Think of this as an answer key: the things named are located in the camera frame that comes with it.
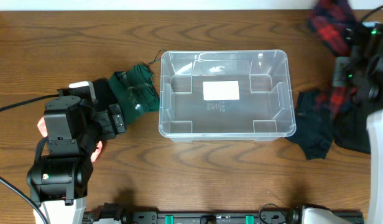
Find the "red plaid flannel shirt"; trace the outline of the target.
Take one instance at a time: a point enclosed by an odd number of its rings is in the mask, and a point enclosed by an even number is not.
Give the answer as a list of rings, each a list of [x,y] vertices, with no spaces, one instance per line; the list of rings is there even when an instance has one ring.
[[[349,57],[351,44],[346,38],[348,29],[357,24],[357,19],[347,0],[319,0],[311,10],[308,26],[336,57]],[[328,108],[333,118],[351,107],[357,88],[342,84],[333,86],[330,93],[322,94],[317,103]]]

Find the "pink printed t-shirt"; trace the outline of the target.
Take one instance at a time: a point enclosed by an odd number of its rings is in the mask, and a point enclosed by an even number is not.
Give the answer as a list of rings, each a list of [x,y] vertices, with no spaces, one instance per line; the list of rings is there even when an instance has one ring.
[[[47,127],[46,127],[46,124],[45,124],[45,120],[44,120],[44,117],[41,117],[39,119],[39,122],[37,123],[37,127],[41,133],[41,135],[45,138],[48,136],[48,132],[47,132]],[[91,155],[91,161],[92,162],[95,162],[97,160],[97,158],[99,157],[99,155],[101,154],[101,151],[103,149],[103,142],[102,141],[99,141],[96,145],[96,149],[95,151],[92,153]]]

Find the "dark navy garment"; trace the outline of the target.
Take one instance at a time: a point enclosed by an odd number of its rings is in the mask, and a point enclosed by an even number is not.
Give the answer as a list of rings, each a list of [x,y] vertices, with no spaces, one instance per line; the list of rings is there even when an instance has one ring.
[[[320,90],[300,92],[295,110],[296,131],[286,140],[298,144],[306,160],[325,159],[333,143],[330,110],[317,103]]]

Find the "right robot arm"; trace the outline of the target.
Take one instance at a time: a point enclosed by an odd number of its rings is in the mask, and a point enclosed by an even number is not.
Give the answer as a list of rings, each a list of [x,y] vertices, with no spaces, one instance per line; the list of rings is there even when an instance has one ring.
[[[366,117],[371,150],[371,193],[366,223],[383,223],[383,24],[359,23],[349,32],[351,54],[336,59],[335,87],[355,87],[360,103],[378,106]]]

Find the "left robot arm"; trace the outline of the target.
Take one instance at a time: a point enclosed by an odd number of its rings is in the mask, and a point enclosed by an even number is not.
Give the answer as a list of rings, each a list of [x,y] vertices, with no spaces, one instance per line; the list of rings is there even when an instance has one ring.
[[[30,198],[41,223],[81,223],[86,207],[91,161],[100,141],[126,132],[118,104],[97,111],[89,99],[60,96],[45,105],[47,137],[37,145],[27,174]]]

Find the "black taped folded garment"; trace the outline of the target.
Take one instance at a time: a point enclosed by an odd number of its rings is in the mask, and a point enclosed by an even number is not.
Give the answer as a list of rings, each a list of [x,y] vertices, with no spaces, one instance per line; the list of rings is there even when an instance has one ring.
[[[118,101],[111,90],[108,80],[100,78],[92,82],[96,95],[96,110],[98,112],[108,110],[109,105],[116,104]]]

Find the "green folded garment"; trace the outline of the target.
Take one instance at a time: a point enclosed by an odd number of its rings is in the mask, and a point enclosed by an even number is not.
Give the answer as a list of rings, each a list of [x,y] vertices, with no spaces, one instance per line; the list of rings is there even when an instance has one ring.
[[[158,56],[164,52],[165,49],[159,50],[149,63],[138,63],[125,72],[114,72],[108,80],[127,124],[132,124],[143,114],[159,110],[159,95],[154,87],[154,74],[150,66],[159,62]]]

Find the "clear plastic storage bin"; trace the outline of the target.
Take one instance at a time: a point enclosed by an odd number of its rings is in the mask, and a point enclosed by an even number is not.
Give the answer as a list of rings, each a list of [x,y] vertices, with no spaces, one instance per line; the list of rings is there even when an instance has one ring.
[[[203,82],[239,82],[239,100],[205,101]],[[296,131],[283,50],[167,51],[159,133],[172,141],[273,141]]]

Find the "white label in bin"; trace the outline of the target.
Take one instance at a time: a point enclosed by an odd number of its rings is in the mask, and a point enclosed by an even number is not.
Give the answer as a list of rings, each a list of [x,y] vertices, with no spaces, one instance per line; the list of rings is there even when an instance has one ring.
[[[205,101],[239,100],[239,82],[203,82],[203,99]]]

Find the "black mounting rail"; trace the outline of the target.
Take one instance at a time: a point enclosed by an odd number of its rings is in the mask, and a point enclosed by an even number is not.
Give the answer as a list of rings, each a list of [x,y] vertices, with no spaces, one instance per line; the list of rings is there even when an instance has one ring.
[[[129,211],[117,204],[105,203],[85,212],[82,224],[258,224],[258,223],[354,223],[363,224],[361,212],[331,211],[317,205],[302,205],[290,210],[268,203],[257,212],[158,212]]]

